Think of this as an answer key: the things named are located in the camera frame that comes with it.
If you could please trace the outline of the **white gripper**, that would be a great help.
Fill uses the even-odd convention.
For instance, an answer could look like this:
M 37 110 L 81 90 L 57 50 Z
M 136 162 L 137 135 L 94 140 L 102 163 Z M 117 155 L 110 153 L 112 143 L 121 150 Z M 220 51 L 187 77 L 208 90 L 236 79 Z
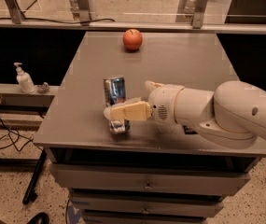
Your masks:
M 104 110 L 108 120 L 126 119 L 132 121 L 145 121 L 151 117 L 158 122 L 176 124 L 175 100 L 184 86 L 162 84 L 147 80 L 145 82 L 148 102 L 138 101 L 131 104 L 116 104 Z

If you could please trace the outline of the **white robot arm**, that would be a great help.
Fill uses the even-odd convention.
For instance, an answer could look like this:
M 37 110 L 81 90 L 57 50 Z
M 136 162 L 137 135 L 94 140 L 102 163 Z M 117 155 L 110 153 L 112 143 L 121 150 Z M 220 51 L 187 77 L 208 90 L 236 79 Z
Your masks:
M 104 111 L 108 120 L 188 126 L 203 138 L 228 147 L 266 140 L 266 91 L 243 81 L 227 81 L 215 91 L 146 83 L 148 99 L 132 98 Z

